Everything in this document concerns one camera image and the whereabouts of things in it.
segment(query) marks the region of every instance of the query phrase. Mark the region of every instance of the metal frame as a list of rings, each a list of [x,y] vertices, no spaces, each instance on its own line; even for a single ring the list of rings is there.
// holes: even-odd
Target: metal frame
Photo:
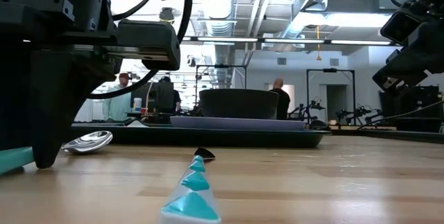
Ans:
[[[356,109],[356,88],[355,88],[355,71],[354,70],[351,70],[351,69],[307,69],[307,105],[309,105],[309,103],[310,103],[310,86],[309,86],[310,71],[322,71],[323,73],[337,73],[338,71],[350,72],[352,74],[353,111]]]
[[[228,69],[228,68],[244,68],[245,75],[244,75],[244,89],[247,88],[247,66],[246,65],[225,65],[225,64],[198,64],[196,65],[196,95],[194,95],[194,103],[197,105],[197,84],[198,84],[198,73],[199,68],[201,67],[214,67],[218,69]]]

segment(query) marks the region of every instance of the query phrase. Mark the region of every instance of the black tray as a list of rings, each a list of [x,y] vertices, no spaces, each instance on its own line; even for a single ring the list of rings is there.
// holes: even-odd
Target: black tray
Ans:
[[[112,144],[162,146],[219,146],[264,148],[315,148],[328,131],[238,131],[172,127],[129,128],[121,126],[72,126],[71,139],[108,130]]]

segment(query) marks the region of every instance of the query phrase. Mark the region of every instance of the wooden tabletop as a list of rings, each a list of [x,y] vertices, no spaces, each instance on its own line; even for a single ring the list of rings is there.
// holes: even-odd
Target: wooden tabletop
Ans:
[[[223,223],[444,223],[444,146],[326,137],[319,149],[211,148]],[[108,146],[0,177],[0,223],[155,223],[194,148]]]

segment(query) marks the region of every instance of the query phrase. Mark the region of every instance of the doorway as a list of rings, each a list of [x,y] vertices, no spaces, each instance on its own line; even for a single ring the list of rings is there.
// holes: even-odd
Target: doorway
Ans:
[[[327,85],[327,120],[337,120],[336,112],[347,109],[347,85]]]

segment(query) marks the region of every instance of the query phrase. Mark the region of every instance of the bald man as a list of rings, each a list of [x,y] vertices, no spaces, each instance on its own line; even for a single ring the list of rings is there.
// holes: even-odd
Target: bald man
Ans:
[[[276,119],[287,120],[287,112],[290,105],[290,96],[282,89],[284,81],[281,78],[277,78],[273,84],[273,89],[270,92],[276,92],[279,94],[279,101],[277,102]]]

